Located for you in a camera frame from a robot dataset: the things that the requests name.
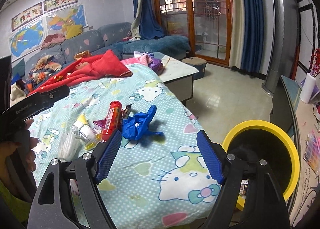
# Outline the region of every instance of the round stool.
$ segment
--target round stool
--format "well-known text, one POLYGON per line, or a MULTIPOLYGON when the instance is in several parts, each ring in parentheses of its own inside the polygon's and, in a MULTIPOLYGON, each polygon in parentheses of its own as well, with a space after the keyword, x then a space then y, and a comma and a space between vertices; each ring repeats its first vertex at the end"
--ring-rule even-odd
POLYGON ((195 67, 199 72, 193 74, 193 79, 200 79, 204 77, 205 67, 207 65, 207 61, 205 59, 201 59, 198 57, 191 57, 182 60, 183 63, 186 63, 192 67, 195 67))

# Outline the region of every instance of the barcode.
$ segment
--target barcode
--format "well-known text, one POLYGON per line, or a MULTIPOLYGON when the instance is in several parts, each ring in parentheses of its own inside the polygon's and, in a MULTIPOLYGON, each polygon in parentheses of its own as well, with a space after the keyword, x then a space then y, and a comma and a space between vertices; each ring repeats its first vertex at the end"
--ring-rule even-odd
POLYGON ((113 115, 113 111, 114 111, 114 108, 111 108, 110 111, 109 111, 109 114, 108 114, 107 119, 106 119, 106 124, 104 126, 104 130, 108 130, 109 129, 109 126, 110 126, 110 123, 111 123, 111 119, 112 119, 112 115, 113 115))

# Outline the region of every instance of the red candy tube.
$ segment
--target red candy tube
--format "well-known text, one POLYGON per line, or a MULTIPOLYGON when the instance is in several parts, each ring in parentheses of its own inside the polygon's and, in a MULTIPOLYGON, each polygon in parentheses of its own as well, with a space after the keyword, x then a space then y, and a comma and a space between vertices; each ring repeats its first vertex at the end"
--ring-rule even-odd
POLYGON ((113 131, 118 128, 118 125, 120 124, 121 112, 122 104, 119 101, 113 101, 110 103, 110 108, 106 117, 106 124, 102 131, 102 139, 104 141, 107 141, 113 131))

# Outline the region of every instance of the human hand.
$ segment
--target human hand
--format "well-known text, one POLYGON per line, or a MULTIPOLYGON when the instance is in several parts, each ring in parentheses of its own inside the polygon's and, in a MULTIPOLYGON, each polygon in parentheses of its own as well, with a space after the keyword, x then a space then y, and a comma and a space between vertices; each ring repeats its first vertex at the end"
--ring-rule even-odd
MULTIPOLYGON (((26 120, 26 129, 29 129, 32 123, 33 119, 26 120)), ((33 172, 36 169, 36 164, 34 162, 36 154, 32 148, 36 147, 38 141, 38 138, 30 137, 30 151, 26 155, 26 162, 28 164, 27 170, 29 172, 33 172)), ((15 196, 18 196, 18 191, 10 179, 10 175, 5 165, 5 159, 13 154, 19 146, 21 146, 21 143, 19 142, 5 141, 0 143, 0 180, 10 193, 15 196)))

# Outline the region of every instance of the table top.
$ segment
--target table top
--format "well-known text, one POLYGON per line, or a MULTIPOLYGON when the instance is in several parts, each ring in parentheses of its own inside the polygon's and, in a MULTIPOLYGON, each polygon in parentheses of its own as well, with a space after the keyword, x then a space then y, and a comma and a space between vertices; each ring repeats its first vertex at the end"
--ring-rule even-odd
POLYGON ((304 159, 306 151, 306 141, 308 134, 314 131, 317 137, 320 133, 316 131, 317 120, 313 114, 313 104, 306 104, 300 98, 301 89, 299 85, 287 77, 282 76, 282 81, 287 89, 289 100, 295 111, 298 127, 299 147, 298 153, 300 155, 300 178, 298 181, 295 201, 290 214, 290 222, 295 226, 309 209, 309 206, 314 200, 319 189, 319 174, 311 169, 310 165, 304 159))
POLYGON ((162 82, 183 78, 199 72, 195 67, 167 55, 161 61, 164 65, 164 71, 159 75, 162 82))

